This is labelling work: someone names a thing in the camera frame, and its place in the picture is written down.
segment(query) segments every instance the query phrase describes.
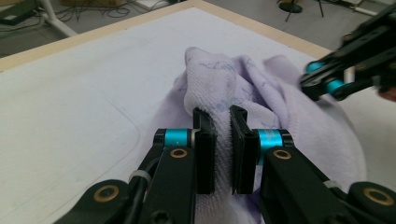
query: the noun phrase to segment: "robotic arm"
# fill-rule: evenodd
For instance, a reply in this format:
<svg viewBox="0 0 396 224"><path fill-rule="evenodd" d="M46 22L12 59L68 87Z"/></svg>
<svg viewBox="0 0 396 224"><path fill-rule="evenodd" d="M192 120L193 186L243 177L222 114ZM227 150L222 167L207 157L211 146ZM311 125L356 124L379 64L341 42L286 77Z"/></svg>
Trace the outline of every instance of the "robotic arm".
<svg viewBox="0 0 396 224"><path fill-rule="evenodd" d="M344 75L348 68L355 73L351 82ZM310 63L300 83L314 101L326 93L343 100L371 86L381 92L396 86L396 4L345 35L341 48Z"/></svg>
<svg viewBox="0 0 396 224"><path fill-rule="evenodd" d="M260 210L266 224L396 223L395 192L360 182L345 194L294 146L286 130L250 130L245 109L234 105L230 112L233 192L251 194L255 167L262 165ZM193 130L156 132L128 184L95 184L56 223L193 223L195 195L215 190L216 142L210 117L198 109L193 115Z"/></svg>

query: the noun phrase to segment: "white cloth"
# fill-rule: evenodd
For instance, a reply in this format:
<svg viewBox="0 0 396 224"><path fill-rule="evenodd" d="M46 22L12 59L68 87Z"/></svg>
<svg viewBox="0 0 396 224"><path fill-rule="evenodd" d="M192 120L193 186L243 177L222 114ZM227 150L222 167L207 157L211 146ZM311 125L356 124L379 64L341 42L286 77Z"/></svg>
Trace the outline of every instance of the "white cloth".
<svg viewBox="0 0 396 224"><path fill-rule="evenodd" d="M301 74L286 57L264 61L262 71L248 56L231 59L198 48L187 49L185 61L186 71L166 95L150 134L159 128L191 128L195 107L214 120L218 135L216 192L198 195L196 223L263 223L257 191L250 196L231 194L231 105L247 110L251 129L287 129L295 146L344 190L365 179L361 146L343 111L331 99L314 103L300 92ZM255 189L260 187L260 179L258 167Z"/></svg>

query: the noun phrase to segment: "chair leg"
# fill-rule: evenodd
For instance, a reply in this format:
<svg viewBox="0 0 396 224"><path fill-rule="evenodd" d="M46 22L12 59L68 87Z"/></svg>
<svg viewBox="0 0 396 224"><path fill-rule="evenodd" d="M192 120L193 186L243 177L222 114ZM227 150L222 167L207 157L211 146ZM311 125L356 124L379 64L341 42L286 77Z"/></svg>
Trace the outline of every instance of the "chair leg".
<svg viewBox="0 0 396 224"><path fill-rule="evenodd" d="M318 0L318 2L319 2L319 7L320 7L320 13L322 14L322 17L324 17L324 15L323 15L323 9L322 9L322 7L321 7L321 0Z"/></svg>

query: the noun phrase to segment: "white towel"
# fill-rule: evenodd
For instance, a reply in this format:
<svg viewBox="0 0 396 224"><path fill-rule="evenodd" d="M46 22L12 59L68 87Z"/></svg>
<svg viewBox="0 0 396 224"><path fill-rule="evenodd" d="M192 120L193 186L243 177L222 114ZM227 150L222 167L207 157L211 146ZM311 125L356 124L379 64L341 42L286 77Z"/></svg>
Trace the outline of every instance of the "white towel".
<svg viewBox="0 0 396 224"><path fill-rule="evenodd" d="M259 70L248 56L229 58L189 48L186 71L166 95L150 127L152 139L159 128L191 128L195 107L214 120L216 192L199 195L196 223L263 223L258 209L261 169L256 194L232 196L231 105L244 107L251 129L287 129L295 146L344 190L365 179L362 149L340 107L330 98L312 102L298 87L298 70L284 56L263 62Z"/></svg>

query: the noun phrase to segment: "crumpled fabric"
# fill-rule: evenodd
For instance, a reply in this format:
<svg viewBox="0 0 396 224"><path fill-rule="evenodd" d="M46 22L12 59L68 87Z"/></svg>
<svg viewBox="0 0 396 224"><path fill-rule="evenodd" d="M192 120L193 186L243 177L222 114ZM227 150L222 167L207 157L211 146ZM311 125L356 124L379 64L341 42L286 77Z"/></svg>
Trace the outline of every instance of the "crumpled fabric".
<svg viewBox="0 0 396 224"><path fill-rule="evenodd" d="M186 70L165 96L147 139L159 128L192 128L195 107L214 120L216 191L197 195L195 223L264 223L258 206L260 166L255 192L232 195L232 105L247 110L250 129L287 129L295 146L343 190L365 179L361 145L344 112L331 98L315 103L306 97L298 85L301 74L285 56L266 59L259 69L246 55L229 58L189 48L185 63Z"/></svg>

